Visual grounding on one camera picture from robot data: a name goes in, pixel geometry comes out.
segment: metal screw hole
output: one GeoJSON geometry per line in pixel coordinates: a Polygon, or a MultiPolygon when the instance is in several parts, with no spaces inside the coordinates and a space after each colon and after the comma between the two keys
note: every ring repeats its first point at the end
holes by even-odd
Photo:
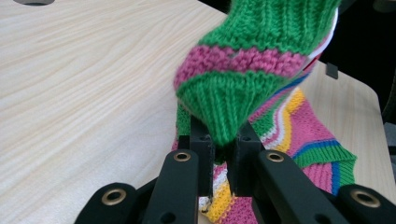
{"type": "Polygon", "coordinates": [[[283,156],[275,153],[275,152],[271,152],[267,154],[267,159],[270,161],[275,161],[275,162],[282,162],[283,160],[285,160],[283,158],[283,156]]]}
{"type": "Polygon", "coordinates": [[[350,195],[356,202],[367,207],[377,208],[381,205],[381,202],[374,195],[363,190],[352,190],[350,195]]]}
{"type": "Polygon", "coordinates": [[[121,203],[126,197],[124,189],[110,189],[102,197],[102,203],[105,205],[115,205],[121,203]]]}
{"type": "Polygon", "coordinates": [[[179,152],[174,156],[175,161],[188,161],[190,158],[191,155],[185,152],[179,152]]]}

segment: white stripe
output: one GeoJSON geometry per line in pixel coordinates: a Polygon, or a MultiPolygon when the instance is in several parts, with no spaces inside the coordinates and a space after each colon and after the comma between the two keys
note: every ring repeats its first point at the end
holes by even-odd
{"type": "Polygon", "coordinates": [[[323,50],[327,48],[327,46],[329,46],[330,41],[332,40],[332,36],[334,34],[337,21],[338,21],[338,8],[335,10],[334,13],[334,19],[332,20],[332,29],[329,32],[329,36],[327,36],[327,39],[324,41],[322,45],[320,45],[317,49],[315,49],[311,54],[308,55],[308,57],[305,60],[303,68],[305,68],[309,63],[311,63],[312,60],[314,60],[314,58],[316,58],[321,52],[323,52],[323,50]]]}
{"type": "MultiPolygon", "coordinates": [[[[219,187],[227,181],[227,169],[221,171],[221,173],[213,180],[213,193],[216,195],[216,191],[219,187]]],[[[200,197],[198,201],[199,210],[206,210],[210,205],[210,200],[208,197],[200,197]]]]}
{"type": "Polygon", "coordinates": [[[265,148],[267,149],[274,149],[276,146],[280,145],[283,141],[283,139],[285,138],[285,129],[284,129],[284,121],[283,120],[283,112],[286,109],[286,106],[289,104],[289,102],[291,101],[291,99],[293,99],[293,95],[295,94],[295,92],[297,92],[298,88],[295,88],[290,95],[288,96],[288,99],[286,99],[286,101],[282,104],[282,106],[280,107],[280,109],[277,111],[277,124],[276,126],[278,126],[279,129],[279,135],[277,136],[277,138],[264,145],[265,148]]]}

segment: wooden table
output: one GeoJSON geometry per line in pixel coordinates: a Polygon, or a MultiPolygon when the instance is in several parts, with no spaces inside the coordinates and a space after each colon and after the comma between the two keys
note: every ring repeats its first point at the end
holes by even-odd
{"type": "MultiPolygon", "coordinates": [[[[224,17],[194,0],[0,1],[0,223],[72,223],[102,186],[157,176],[173,75],[224,17]]],[[[375,93],[323,74],[303,84],[318,117],[358,155],[357,183],[396,203],[375,93]]]]}

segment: yellow stripe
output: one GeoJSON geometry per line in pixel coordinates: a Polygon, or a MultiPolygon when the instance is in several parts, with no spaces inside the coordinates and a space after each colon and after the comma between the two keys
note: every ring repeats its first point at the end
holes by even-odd
{"type": "Polygon", "coordinates": [[[227,210],[232,200],[230,187],[228,181],[222,183],[219,189],[215,192],[213,203],[210,205],[209,211],[204,214],[211,222],[218,221],[223,213],[227,210]]]}
{"type": "Polygon", "coordinates": [[[284,137],[282,142],[275,147],[276,150],[281,152],[286,152],[290,148],[291,144],[291,120],[290,115],[293,114],[303,103],[304,94],[300,90],[300,88],[296,88],[296,90],[291,94],[290,100],[286,105],[285,109],[282,111],[283,125],[284,129],[284,137]]]}

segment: multicolored knitted fabric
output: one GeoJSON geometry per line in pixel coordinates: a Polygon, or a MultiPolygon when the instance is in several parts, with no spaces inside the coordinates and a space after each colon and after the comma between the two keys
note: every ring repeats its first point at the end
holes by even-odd
{"type": "MultiPolygon", "coordinates": [[[[190,134],[194,115],[223,147],[248,120],[266,148],[290,155],[317,187],[336,194],[353,183],[356,157],[318,121],[296,88],[331,38],[338,4],[234,0],[225,22],[177,70],[177,136],[190,134]]],[[[256,223],[251,199],[232,197],[226,174],[225,163],[216,165],[213,201],[200,198],[200,209],[214,223],[256,223]]]]}

